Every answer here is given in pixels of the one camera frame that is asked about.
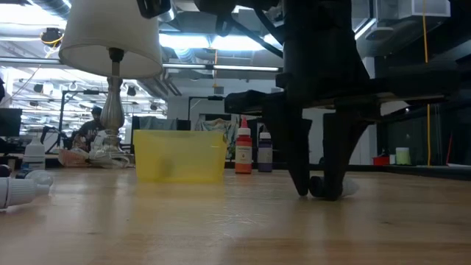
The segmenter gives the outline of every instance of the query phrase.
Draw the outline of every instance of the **white cable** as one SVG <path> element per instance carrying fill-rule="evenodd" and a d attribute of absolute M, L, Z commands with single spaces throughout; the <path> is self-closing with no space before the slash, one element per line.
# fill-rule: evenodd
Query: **white cable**
<path fill-rule="evenodd" d="M 3 106 L 5 103 L 7 103 L 9 100 L 13 99 L 14 96 L 18 95 L 28 84 L 29 81 L 36 75 L 36 73 L 39 71 L 42 65 L 38 66 L 38 69 L 34 73 L 32 73 L 31 77 L 15 92 L 13 95 L 11 95 L 9 98 L 5 99 L 2 104 L 0 104 L 0 107 Z"/>

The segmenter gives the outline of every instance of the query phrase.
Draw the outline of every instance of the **red object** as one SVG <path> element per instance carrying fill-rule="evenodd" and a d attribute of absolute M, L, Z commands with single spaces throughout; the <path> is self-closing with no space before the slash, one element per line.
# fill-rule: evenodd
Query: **red object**
<path fill-rule="evenodd" d="M 376 157 L 376 158 L 373 158 L 373 165 L 375 165 L 375 166 L 387 166 L 387 165 L 389 165 L 389 157 Z"/>
<path fill-rule="evenodd" d="M 252 139 L 245 117 L 242 119 L 235 142 L 235 172 L 237 174 L 252 173 Z"/>

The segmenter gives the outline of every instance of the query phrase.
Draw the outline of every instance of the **wooden table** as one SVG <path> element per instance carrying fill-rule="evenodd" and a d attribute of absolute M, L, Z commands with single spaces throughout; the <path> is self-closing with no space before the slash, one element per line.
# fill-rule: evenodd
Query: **wooden table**
<path fill-rule="evenodd" d="M 351 173 L 351 198 L 299 198 L 286 172 L 136 185 L 53 171 L 50 197 L 0 212 L 0 264 L 470 264 L 471 183 Z"/>

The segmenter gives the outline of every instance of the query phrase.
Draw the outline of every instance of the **black metal stand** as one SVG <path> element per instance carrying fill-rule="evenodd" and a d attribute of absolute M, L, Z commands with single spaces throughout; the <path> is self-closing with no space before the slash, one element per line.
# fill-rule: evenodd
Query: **black metal stand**
<path fill-rule="evenodd" d="M 365 129 L 379 114 L 379 107 L 376 110 L 362 113 L 350 108 L 324 115 L 324 181 L 311 178 L 309 191 L 314 197 L 337 200 L 341 196 L 350 157 Z"/>
<path fill-rule="evenodd" d="M 308 191 L 314 197 L 337 200 L 350 157 L 368 127 L 380 118 L 380 105 L 374 97 L 357 104 L 337 104 L 335 113 L 324 115 L 324 181 L 309 174 L 308 134 L 311 123 L 302 122 L 302 108 L 288 103 L 286 94 L 268 95 L 263 101 L 263 122 L 280 147 L 289 173 L 300 196 Z"/>
<path fill-rule="evenodd" d="M 100 93 L 108 93 L 108 91 L 92 91 L 92 90 L 84 90 L 84 91 L 62 91 L 62 99 L 60 100 L 60 115 L 59 115 L 59 132 L 62 132 L 62 126 L 63 126 L 63 119 L 64 119 L 64 107 L 65 104 L 67 104 L 70 99 L 65 99 L 65 95 L 67 93 L 74 93 L 74 96 L 77 95 L 78 93 L 83 93 L 85 95 L 98 95 Z M 57 141 L 56 145 L 60 145 L 60 134 L 57 136 Z"/>

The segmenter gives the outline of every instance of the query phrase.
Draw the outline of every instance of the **yellow cable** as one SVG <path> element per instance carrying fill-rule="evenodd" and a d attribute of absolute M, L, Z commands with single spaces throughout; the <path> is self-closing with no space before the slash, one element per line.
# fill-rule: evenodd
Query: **yellow cable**
<path fill-rule="evenodd" d="M 427 21 L 425 18 L 425 7 L 426 7 L 426 0 L 422 0 L 422 25 L 424 28 L 424 53 L 425 53 L 425 63 L 428 63 L 428 42 L 427 42 Z M 432 146 L 431 146 L 431 138 L 430 138 L 430 104 L 427 104 L 427 166 L 431 165 L 431 158 L 432 158 Z"/>
<path fill-rule="evenodd" d="M 53 40 L 53 41 L 43 41 L 44 44 L 54 44 L 54 43 L 57 43 L 59 41 L 61 41 L 62 39 L 64 38 L 64 35 L 62 35 L 60 38 L 58 38 L 57 40 Z"/>
<path fill-rule="evenodd" d="M 216 53 L 214 55 L 214 65 L 216 65 L 218 63 L 218 50 L 216 49 Z M 214 70 L 214 84 L 213 84 L 213 88 L 217 87 L 218 85 L 216 84 L 216 76 L 218 74 L 218 71 L 217 70 Z"/>

